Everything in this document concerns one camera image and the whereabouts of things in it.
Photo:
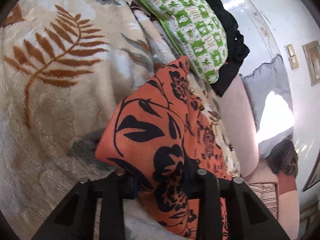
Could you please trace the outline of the orange black floral garment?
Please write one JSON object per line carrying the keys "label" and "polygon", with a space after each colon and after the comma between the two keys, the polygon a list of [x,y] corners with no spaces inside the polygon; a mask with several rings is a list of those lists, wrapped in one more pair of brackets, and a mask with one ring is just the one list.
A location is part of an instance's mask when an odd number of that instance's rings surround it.
{"label": "orange black floral garment", "polygon": [[134,174],[146,211],[168,231],[195,239],[199,201],[187,196],[189,178],[199,168],[218,178],[231,176],[188,73],[189,60],[182,56],[125,98],[95,157]]}

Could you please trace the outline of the striped beige pillow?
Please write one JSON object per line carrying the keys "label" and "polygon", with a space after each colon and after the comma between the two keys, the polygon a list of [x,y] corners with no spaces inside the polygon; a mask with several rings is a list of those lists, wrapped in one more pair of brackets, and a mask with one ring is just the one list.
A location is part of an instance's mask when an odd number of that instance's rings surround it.
{"label": "striped beige pillow", "polygon": [[264,203],[275,219],[278,219],[278,197],[276,185],[273,183],[253,183],[249,184],[249,187]]}

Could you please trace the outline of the pink quilted headboard cushion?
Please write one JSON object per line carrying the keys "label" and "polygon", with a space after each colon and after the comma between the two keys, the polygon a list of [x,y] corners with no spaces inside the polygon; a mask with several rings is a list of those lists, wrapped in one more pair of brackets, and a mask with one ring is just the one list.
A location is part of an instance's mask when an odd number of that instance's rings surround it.
{"label": "pink quilted headboard cushion", "polygon": [[277,175],[260,159],[257,132],[249,99],[237,76],[218,99],[228,139],[240,163],[240,174],[249,184],[273,183],[277,188],[278,222],[290,239],[298,238],[299,200],[295,176]]}

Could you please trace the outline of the dark brown furry cushion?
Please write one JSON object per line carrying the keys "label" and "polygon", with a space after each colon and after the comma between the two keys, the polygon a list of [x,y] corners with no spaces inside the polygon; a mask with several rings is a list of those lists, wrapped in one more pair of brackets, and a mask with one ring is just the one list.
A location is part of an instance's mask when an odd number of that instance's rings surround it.
{"label": "dark brown furry cushion", "polygon": [[266,162],[273,174],[278,174],[281,171],[288,176],[297,177],[298,154],[290,139],[284,139],[276,144],[266,158]]}

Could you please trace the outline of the grey blue pillow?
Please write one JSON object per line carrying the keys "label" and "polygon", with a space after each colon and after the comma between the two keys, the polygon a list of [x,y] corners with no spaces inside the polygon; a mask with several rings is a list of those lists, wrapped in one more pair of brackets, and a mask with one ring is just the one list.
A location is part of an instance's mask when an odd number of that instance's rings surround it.
{"label": "grey blue pillow", "polygon": [[293,133],[295,123],[289,78],[281,55],[241,76],[257,130],[259,154],[266,158]]}

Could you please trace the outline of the cream leaf print blanket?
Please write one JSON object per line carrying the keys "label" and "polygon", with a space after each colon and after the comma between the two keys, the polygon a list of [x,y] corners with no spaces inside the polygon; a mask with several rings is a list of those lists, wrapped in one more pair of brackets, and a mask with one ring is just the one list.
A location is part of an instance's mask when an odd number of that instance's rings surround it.
{"label": "cream leaf print blanket", "polygon": [[19,0],[1,26],[1,211],[31,239],[81,176],[81,150],[153,76],[159,27],[125,0]]}

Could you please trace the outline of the green white patterned pillow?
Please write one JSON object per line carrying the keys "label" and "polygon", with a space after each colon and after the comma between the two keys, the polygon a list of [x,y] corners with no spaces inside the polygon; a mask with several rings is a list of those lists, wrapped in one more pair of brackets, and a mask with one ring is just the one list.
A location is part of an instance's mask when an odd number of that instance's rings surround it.
{"label": "green white patterned pillow", "polygon": [[168,38],[208,83],[219,79],[228,57],[225,30],[205,0],[139,0],[153,13]]}

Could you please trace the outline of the gold wall switch plate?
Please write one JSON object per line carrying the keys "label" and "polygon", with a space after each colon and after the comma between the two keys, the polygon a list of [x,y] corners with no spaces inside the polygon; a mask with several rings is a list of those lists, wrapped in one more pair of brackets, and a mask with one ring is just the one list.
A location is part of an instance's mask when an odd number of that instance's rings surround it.
{"label": "gold wall switch plate", "polygon": [[295,53],[295,50],[293,48],[292,44],[288,44],[285,46],[286,47],[286,51],[289,57],[289,62],[290,62],[290,66],[292,70],[295,70],[299,67],[299,63],[298,63],[298,59],[297,59],[297,55]]}

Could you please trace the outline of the gold framed wall picture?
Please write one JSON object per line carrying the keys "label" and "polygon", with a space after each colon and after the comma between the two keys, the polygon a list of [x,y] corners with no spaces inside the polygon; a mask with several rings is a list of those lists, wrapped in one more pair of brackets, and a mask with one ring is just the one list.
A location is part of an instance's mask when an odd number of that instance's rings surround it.
{"label": "gold framed wall picture", "polygon": [[314,86],[319,84],[320,80],[320,53],[319,53],[319,42],[312,41],[303,45],[304,54],[306,57],[310,82],[311,85]]}

